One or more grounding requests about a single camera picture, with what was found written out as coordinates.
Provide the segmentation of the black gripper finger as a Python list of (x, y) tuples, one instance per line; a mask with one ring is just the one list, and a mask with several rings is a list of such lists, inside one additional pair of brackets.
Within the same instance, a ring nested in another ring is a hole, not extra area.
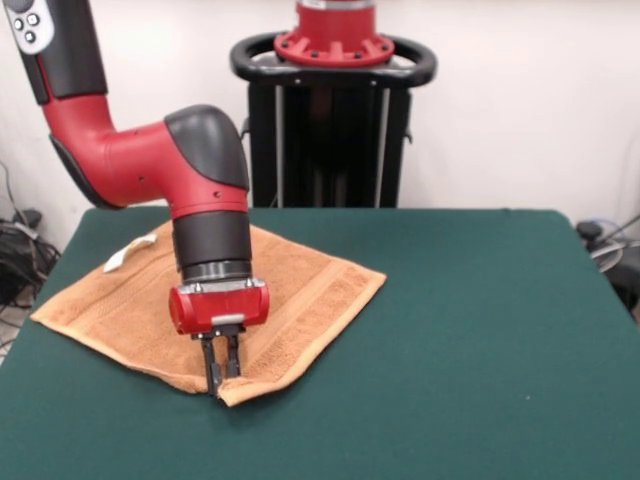
[(208, 394), (212, 398), (218, 397), (218, 390), (222, 382), (220, 365), (216, 361), (214, 341), (210, 335), (198, 334), (204, 356), (205, 375), (207, 381)]
[(227, 338), (228, 360), (226, 365), (226, 375), (229, 379), (237, 378), (241, 375), (239, 359), (239, 336), (242, 333), (241, 327), (227, 327), (225, 336)]

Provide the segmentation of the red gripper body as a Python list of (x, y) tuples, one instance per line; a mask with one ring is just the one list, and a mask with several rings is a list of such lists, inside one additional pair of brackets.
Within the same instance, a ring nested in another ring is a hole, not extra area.
[(263, 324), (269, 313), (270, 294), (264, 283), (209, 283), (200, 289), (191, 284), (171, 288), (168, 305), (176, 331), (197, 335), (226, 325)]

